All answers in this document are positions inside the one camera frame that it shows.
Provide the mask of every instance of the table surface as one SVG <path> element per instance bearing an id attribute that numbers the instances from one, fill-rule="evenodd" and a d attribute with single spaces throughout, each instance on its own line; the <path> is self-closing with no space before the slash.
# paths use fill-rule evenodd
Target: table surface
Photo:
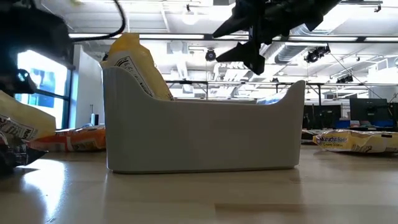
<path id="1" fill-rule="evenodd" d="M 398 157 L 306 146 L 290 170 L 122 175 L 105 153 L 0 177 L 0 223 L 397 223 Z"/>

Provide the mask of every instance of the plastic wrapper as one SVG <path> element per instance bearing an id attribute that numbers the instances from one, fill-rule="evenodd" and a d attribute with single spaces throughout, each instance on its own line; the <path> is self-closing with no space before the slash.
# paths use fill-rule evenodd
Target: plastic wrapper
<path id="1" fill-rule="evenodd" d="M 0 131 L 25 140 L 54 134 L 55 118 L 0 91 Z"/>
<path id="2" fill-rule="evenodd" d="M 50 152 L 102 151 L 105 150 L 105 126 L 57 131 L 52 136 L 29 143 L 34 149 Z"/>
<path id="3" fill-rule="evenodd" d="M 121 67 L 128 71 L 148 95 L 160 100 L 174 100 L 162 74 L 155 67 L 150 51 L 139 43 L 139 34 L 124 33 L 112 44 L 103 68 Z"/>
<path id="4" fill-rule="evenodd" d="M 313 137 L 322 149 L 333 152 L 398 152 L 398 133 L 332 130 Z"/>
<path id="5" fill-rule="evenodd" d="M 271 96 L 267 96 L 267 97 L 258 99 L 257 104 L 258 105 L 271 105 L 274 103 L 278 103 L 279 100 L 281 100 L 286 95 L 286 93 L 287 93 L 286 91 L 283 91 L 283 92 L 273 94 Z"/>
<path id="6" fill-rule="evenodd" d="M 28 147 L 18 137 L 0 132 L 0 174 L 7 174 L 17 166 L 26 166 L 46 153 Z"/>
<path id="7" fill-rule="evenodd" d="M 311 130 L 306 130 L 303 129 L 301 131 L 301 144 L 305 144 L 305 145 L 316 145 L 313 142 L 313 137 L 318 135 L 318 134 L 322 134 L 325 131 L 328 130 L 321 130 L 321 129 L 311 129 Z"/>

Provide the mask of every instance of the ceiling light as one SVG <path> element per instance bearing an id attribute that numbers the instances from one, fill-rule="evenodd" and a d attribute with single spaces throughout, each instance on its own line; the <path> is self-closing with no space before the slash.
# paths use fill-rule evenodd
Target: ceiling light
<path id="1" fill-rule="evenodd" d="M 286 46 L 314 46 L 314 47 L 326 47 L 327 43 L 311 43 L 311 42 L 286 42 Z"/>
<path id="2" fill-rule="evenodd" d="M 269 83 L 269 82 L 248 82 L 246 84 L 248 84 L 248 85 L 272 85 L 272 86 L 275 85 L 275 83 Z"/>
<path id="3" fill-rule="evenodd" d="M 398 42 L 398 37 L 367 37 L 365 42 Z"/>
<path id="4" fill-rule="evenodd" d="M 71 33 L 69 37 L 100 37 L 106 34 L 84 34 L 84 33 Z M 111 39 L 117 39 L 121 34 L 112 37 Z M 204 35 L 201 34 L 139 34 L 140 39 L 146 40 L 203 40 Z"/>
<path id="5" fill-rule="evenodd" d="M 189 51 L 201 51 L 204 52 L 207 48 L 206 47 L 200 47 L 200 46 L 188 46 Z"/>
<path id="6" fill-rule="evenodd" d="M 357 37 L 336 37 L 336 36 L 290 36 L 288 41 L 300 42 L 351 42 L 357 40 Z"/>
<path id="7" fill-rule="evenodd" d="M 383 3 L 381 0 L 342 0 L 340 5 L 367 5 L 367 6 L 377 6 Z"/>
<path id="8" fill-rule="evenodd" d="M 225 35 L 219 38 L 215 38 L 215 40 L 249 40 L 248 35 Z"/>
<path id="9" fill-rule="evenodd" d="M 83 2 L 83 3 L 112 3 L 114 4 L 113 0 L 78 0 L 78 2 Z M 190 5 L 199 5 L 201 4 L 200 1 L 171 1 L 171 0 L 146 0 L 146 1 L 137 1 L 137 0 L 119 0 L 118 1 L 120 4 L 134 4 L 134 3 L 139 3 L 139 4 L 190 4 Z"/>
<path id="10" fill-rule="evenodd" d="M 358 83 L 324 83 L 323 85 L 324 86 L 359 86 Z"/>
<path id="11" fill-rule="evenodd" d="M 179 39 L 179 40 L 196 40 L 203 39 L 201 34 L 140 34 L 140 39 Z"/>
<path id="12" fill-rule="evenodd" d="M 182 12 L 182 22 L 186 25 L 194 25 L 199 20 L 198 12 L 196 10 L 186 10 Z"/>
<path id="13" fill-rule="evenodd" d="M 245 82 L 208 82 L 209 84 L 220 84 L 220 85 L 240 85 L 240 84 L 245 84 Z"/>
<path id="14" fill-rule="evenodd" d="M 79 33 L 71 33 L 69 34 L 70 38 L 86 38 L 86 37 L 101 37 L 106 34 L 79 34 Z"/>

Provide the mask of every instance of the yellow snack bag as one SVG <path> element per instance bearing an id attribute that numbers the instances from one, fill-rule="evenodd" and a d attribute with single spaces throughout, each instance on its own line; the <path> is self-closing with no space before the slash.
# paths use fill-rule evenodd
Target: yellow snack bag
<path id="1" fill-rule="evenodd" d="M 341 129 L 314 136 L 313 142 L 333 152 L 398 152 L 398 133 Z"/>
<path id="2" fill-rule="evenodd" d="M 0 131 L 32 140 L 55 132 L 55 118 L 0 91 Z"/>
<path id="3" fill-rule="evenodd" d="M 127 70 L 150 96 L 160 100 L 174 100 L 150 51 L 139 43 L 139 34 L 124 33 L 112 44 L 103 67 L 117 66 Z"/>

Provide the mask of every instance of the computer monitor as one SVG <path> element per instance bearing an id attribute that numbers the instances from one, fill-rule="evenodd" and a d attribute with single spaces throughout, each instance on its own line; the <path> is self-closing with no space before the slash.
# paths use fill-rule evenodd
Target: computer monitor
<path id="1" fill-rule="evenodd" d="M 322 128 L 335 128 L 341 118 L 341 105 L 317 106 L 315 111 L 321 121 Z"/>
<path id="2" fill-rule="evenodd" d="M 305 105 L 303 117 L 303 128 L 335 128 L 341 118 L 341 105 Z"/>
<path id="3" fill-rule="evenodd" d="M 349 99 L 351 120 L 353 121 L 389 121 L 387 99 Z"/>

